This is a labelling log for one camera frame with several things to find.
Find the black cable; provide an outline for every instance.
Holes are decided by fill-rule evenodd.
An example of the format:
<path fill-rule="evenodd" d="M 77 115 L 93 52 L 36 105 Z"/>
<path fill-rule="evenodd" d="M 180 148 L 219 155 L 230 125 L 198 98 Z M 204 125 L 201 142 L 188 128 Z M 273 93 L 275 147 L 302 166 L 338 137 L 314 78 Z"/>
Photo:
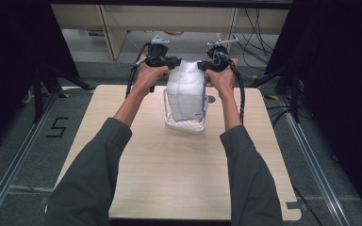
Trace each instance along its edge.
<path fill-rule="evenodd" d="M 250 45 L 252 45 L 252 47 L 254 47 L 255 49 L 258 49 L 258 50 L 263 50 L 262 48 L 260 48 L 260 47 L 258 47 L 258 46 L 256 46 L 256 45 L 253 45 L 252 43 L 250 43 L 250 39 L 251 39 L 251 37 L 252 37 L 253 34 L 251 34 L 251 37 L 249 37 L 249 39 L 246 39 L 245 34 L 242 33 L 241 35 L 242 35 L 242 37 L 243 37 L 246 41 L 249 42 Z"/>
<path fill-rule="evenodd" d="M 248 19 L 250 19 L 250 18 L 249 18 L 249 15 L 248 15 L 247 9 L 245 9 L 245 13 L 246 13 L 246 15 L 248 16 Z M 253 25 L 251 21 L 250 21 L 250 23 L 251 23 L 252 31 L 255 31 L 255 27 L 257 26 L 257 21 L 255 22 L 255 25 Z M 251 38 L 252 38 L 252 36 L 254 35 L 254 33 L 255 33 L 255 32 L 252 32 L 252 33 L 251 33 L 251 36 L 250 36 L 249 39 L 246 40 L 246 41 L 248 41 L 248 42 L 250 43 Z M 251 44 L 251 45 L 254 46 L 255 48 L 259 49 L 259 50 L 262 50 L 261 48 L 256 47 L 256 46 L 253 45 L 253 44 Z"/>
<path fill-rule="evenodd" d="M 262 63 L 268 64 L 268 61 L 266 59 L 263 59 L 262 57 L 258 56 L 257 54 L 255 54 L 254 52 L 252 52 L 251 50 L 246 48 L 248 43 L 246 43 L 245 46 L 243 46 L 240 42 L 237 42 L 237 44 L 244 52 L 246 52 L 246 53 L 250 54 L 252 57 L 260 60 Z"/>
<path fill-rule="evenodd" d="M 293 189 L 296 191 L 296 193 L 298 193 L 299 197 L 301 197 L 302 201 L 304 202 L 305 206 L 307 207 L 307 209 L 310 211 L 310 213 L 313 215 L 314 219 L 317 221 L 317 223 L 322 226 L 322 223 L 320 221 L 320 219 L 317 217 L 317 215 L 314 213 L 314 211 L 311 209 L 310 205 L 307 203 L 307 201 L 305 200 L 304 196 L 301 194 L 301 192 L 298 190 L 298 188 L 296 188 L 296 186 L 294 184 L 292 184 Z"/>
<path fill-rule="evenodd" d="M 238 79 L 239 89 L 240 89 L 240 109 L 239 109 L 239 117 L 243 124 L 243 115 L 245 111 L 245 87 L 243 86 L 242 76 L 240 75 L 237 66 L 235 66 L 234 61 L 230 59 L 230 57 L 224 53 L 219 53 L 219 56 L 222 57 L 223 60 L 227 62 L 230 66 L 231 70 L 235 74 Z"/>
<path fill-rule="evenodd" d="M 270 115 L 270 119 L 276 115 L 278 115 L 279 113 L 283 112 L 284 110 L 280 110 L 280 111 L 277 111 L 275 113 L 273 113 L 272 115 Z"/>
<path fill-rule="evenodd" d="M 266 107 L 266 109 L 286 108 L 286 107 L 291 108 L 292 106 L 291 105 L 288 105 L 288 106 L 269 106 L 269 107 Z M 298 107 L 307 107 L 307 106 L 305 104 L 298 104 Z"/>
<path fill-rule="evenodd" d="M 266 56 L 267 59 L 269 59 L 269 56 L 267 55 L 267 52 L 266 52 L 266 48 L 265 48 L 264 45 L 263 45 L 263 40 L 258 36 L 257 32 L 255 31 L 255 26 L 254 26 L 254 24 L 253 24 L 253 22 L 252 22 L 252 20 L 251 20 L 251 17 L 250 17 L 249 14 L 248 14 L 248 10 L 247 10 L 246 8 L 245 8 L 245 13 L 246 13 L 246 17 L 247 17 L 248 20 L 249 20 L 249 23 L 251 24 L 252 31 L 253 31 L 253 33 L 255 33 L 255 35 L 256 35 L 256 37 L 257 37 L 257 39 L 258 39 L 258 41 L 259 41 L 259 43 L 260 43 L 260 45 L 261 45 L 261 47 L 262 47 L 262 51 L 263 51 L 264 55 Z M 257 13 L 257 10 L 256 10 L 256 23 L 258 24 L 258 13 Z"/>
<path fill-rule="evenodd" d="M 138 61 L 140 61 L 140 56 L 142 56 L 142 53 L 145 50 L 146 46 L 148 46 L 150 44 L 151 44 L 150 41 L 147 41 L 143 44 L 143 47 L 140 49 L 137 59 L 135 60 L 135 65 L 131 68 L 130 76 L 128 77 L 128 82 L 127 82 L 127 89 L 125 91 L 125 98 L 127 98 L 128 94 L 130 94 L 132 83 L 134 82 L 135 72 L 137 71 L 137 68 L 139 66 L 136 64 Z"/>
<path fill-rule="evenodd" d="M 248 67 L 253 68 L 253 69 L 256 69 L 256 70 L 260 70 L 260 71 L 263 71 L 263 72 L 266 71 L 266 70 L 264 70 L 264 69 L 257 68 L 257 67 L 254 67 L 254 66 L 250 65 L 250 64 L 248 63 L 248 61 L 246 61 L 245 53 L 246 53 L 245 51 L 242 52 L 242 57 L 243 57 L 243 61 L 245 62 L 246 65 L 248 65 Z"/>
<path fill-rule="evenodd" d="M 261 31 L 260 31 L 260 21 L 258 20 L 259 17 L 259 13 L 260 13 L 260 8 L 256 9 L 256 19 L 257 19 L 257 31 L 258 31 L 258 36 L 260 37 L 260 39 L 263 41 L 263 43 L 265 45 L 267 45 L 267 47 L 269 47 L 271 50 L 274 50 L 271 46 L 269 46 L 261 37 Z"/>
<path fill-rule="evenodd" d="M 272 123 L 271 123 L 272 128 L 275 127 L 275 124 L 279 121 L 279 119 L 281 119 L 281 117 L 282 117 L 283 115 L 285 115 L 287 112 L 289 112 L 290 109 L 291 109 L 291 107 L 289 107 L 288 109 L 285 109 L 285 110 L 282 110 L 282 111 L 279 112 L 279 115 L 278 115 L 278 116 L 275 118 L 275 120 L 272 121 Z"/>

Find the wooden board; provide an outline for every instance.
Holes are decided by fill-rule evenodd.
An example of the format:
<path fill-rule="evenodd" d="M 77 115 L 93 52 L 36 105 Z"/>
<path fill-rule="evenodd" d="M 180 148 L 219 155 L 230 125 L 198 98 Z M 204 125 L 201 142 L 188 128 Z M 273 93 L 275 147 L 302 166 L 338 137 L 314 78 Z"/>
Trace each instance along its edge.
<path fill-rule="evenodd" d="M 168 128 L 164 123 L 165 87 L 157 86 L 143 101 L 131 129 L 133 136 L 120 161 L 111 218 L 230 219 L 222 104 L 214 88 L 206 94 L 207 127 L 201 135 Z M 269 166 L 281 201 L 284 220 L 298 220 L 288 172 L 260 91 L 245 89 L 245 126 Z M 125 86 L 99 86 L 90 101 L 58 181 L 81 149 L 96 135 L 123 102 Z M 239 90 L 235 89 L 239 105 Z"/>

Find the handheld controller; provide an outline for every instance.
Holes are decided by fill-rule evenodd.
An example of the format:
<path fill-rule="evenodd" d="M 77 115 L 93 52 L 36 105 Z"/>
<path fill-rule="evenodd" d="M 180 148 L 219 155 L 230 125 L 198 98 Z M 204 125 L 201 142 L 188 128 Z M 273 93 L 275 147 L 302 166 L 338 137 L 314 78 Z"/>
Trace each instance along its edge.
<path fill-rule="evenodd" d="M 207 69 L 210 69 L 214 72 L 220 73 L 224 71 L 228 66 L 231 68 L 231 70 L 234 72 L 235 76 L 238 79 L 239 82 L 239 88 L 240 88 L 240 111 L 239 116 L 240 120 L 243 123 L 243 115 L 244 115 L 244 108 L 245 108 L 245 88 L 243 86 L 242 77 L 240 76 L 240 73 L 234 64 L 234 62 L 231 60 L 231 58 L 228 56 L 227 49 L 223 46 L 225 43 L 232 43 L 232 42 L 238 42 L 238 39 L 235 40 L 224 40 L 224 41 L 216 41 L 213 43 L 208 43 L 207 45 L 213 45 L 213 48 L 210 50 L 207 50 L 207 56 L 211 58 L 211 61 L 202 61 L 198 62 L 198 68 L 205 72 Z"/>
<path fill-rule="evenodd" d="M 229 63 L 224 58 L 228 57 L 228 50 L 223 46 L 226 43 L 238 42 L 238 39 L 235 40 L 219 40 L 216 42 L 208 42 L 207 45 L 212 45 L 213 48 L 206 51 L 207 56 L 212 59 L 210 61 L 198 62 L 198 68 L 205 72 L 207 69 L 210 69 L 215 72 L 222 72 L 228 67 Z"/>
<path fill-rule="evenodd" d="M 170 70 L 174 69 L 175 66 L 179 66 L 181 64 L 181 59 L 178 59 L 176 56 L 166 56 L 167 48 L 164 44 L 170 43 L 169 40 L 163 40 L 159 35 L 156 35 L 151 41 L 148 41 L 144 44 L 144 46 L 140 50 L 140 54 L 137 57 L 137 60 L 134 66 L 131 68 L 131 73 L 128 79 L 127 90 L 125 92 L 125 98 L 128 96 L 131 86 L 135 77 L 135 72 L 141 63 L 145 62 L 149 67 L 161 67 L 167 66 Z M 140 59 L 140 56 L 148 46 L 148 55 L 144 59 Z M 150 87 L 150 92 L 155 91 L 155 86 Z"/>
<path fill-rule="evenodd" d="M 170 43 L 169 40 L 163 40 L 158 35 L 151 41 L 148 47 L 148 55 L 145 58 L 145 63 L 149 67 L 162 67 L 167 66 L 170 70 L 174 69 L 175 66 L 181 64 L 181 58 L 177 56 L 166 56 L 167 48 L 164 44 Z M 152 86 L 150 92 L 155 91 L 155 86 Z"/>

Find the metal rail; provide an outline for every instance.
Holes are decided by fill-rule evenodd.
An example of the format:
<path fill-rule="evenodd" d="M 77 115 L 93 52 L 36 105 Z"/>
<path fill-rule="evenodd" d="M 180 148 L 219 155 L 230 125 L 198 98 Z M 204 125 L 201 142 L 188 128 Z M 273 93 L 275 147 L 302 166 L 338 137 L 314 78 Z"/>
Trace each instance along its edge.
<path fill-rule="evenodd" d="M 289 105 L 287 98 L 284 95 L 280 96 L 280 101 L 282 105 Z M 296 123 L 290 113 L 286 113 L 288 123 L 290 128 L 295 135 L 299 146 L 301 147 L 302 153 L 304 154 L 304 158 L 307 161 L 307 164 L 313 174 L 314 179 L 317 182 L 317 185 L 320 189 L 322 196 L 324 197 L 325 203 L 328 206 L 328 209 L 331 213 L 332 218 L 336 225 L 351 225 L 350 221 L 346 217 L 345 212 L 343 211 L 342 205 L 337 199 L 337 195 L 335 194 L 333 188 L 328 182 L 322 168 L 319 164 L 319 161 L 316 158 L 313 150 L 308 143 L 302 127 L 299 123 Z"/>
<path fill-rule="evenodd" d="M 8 167 L 7 171 L 5 172 L 5 175 L 0 181 L 0 206 L 2 202 L 4 201 L 5 197 L 8 194 L 8 191 L 10 189 L 11 184 L 13 183 L 14 179 L 16 178 L 17 174 L 20 171 L 20 168 L 22 167 L 26 157 L 28 156 L 28 153 L 34 144 L 34 141 L 36 140 L 36 137 L 38 133 L 41 130 L 41 126 L 43 125 L 46 116 L 49 113 L 50 108 L 52 107 L 55 100 L 58 98 L 57 93 L 51 93 L 46 100 L 46 103 L 44 105 L 45 111 L 40 116 L 40 119 L 35 122 L 31 129 L 29 130 L 27 136 L 25 137 L 25 140 L 23 141 L 22 146 L 20 147 L 19 151 L 16 153 L 16 155 L 13 157 L 13 160 L 10 163 L 10 166 Z"/>

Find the white basket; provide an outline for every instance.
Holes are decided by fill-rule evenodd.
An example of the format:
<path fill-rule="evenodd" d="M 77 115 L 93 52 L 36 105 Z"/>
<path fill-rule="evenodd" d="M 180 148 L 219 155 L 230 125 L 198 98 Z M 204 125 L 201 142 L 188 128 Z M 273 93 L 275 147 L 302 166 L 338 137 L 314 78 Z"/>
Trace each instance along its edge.
<path fill-rule="evenodd" d="M 172 113 L 167 111 L 167 90 L 163 90 L 163 97 L 164 97 L 164 122 L 169 128 L 181 130 L 184 132 L 189 132 L 193 134 L 202 134 L 206 129 L 206 112 L 207 112 L 207 96 L 205 96 L 205 115 L 201 121 L 197 120 L 184 120 L 184 121 L 175 121 L 173 119 Z"/>

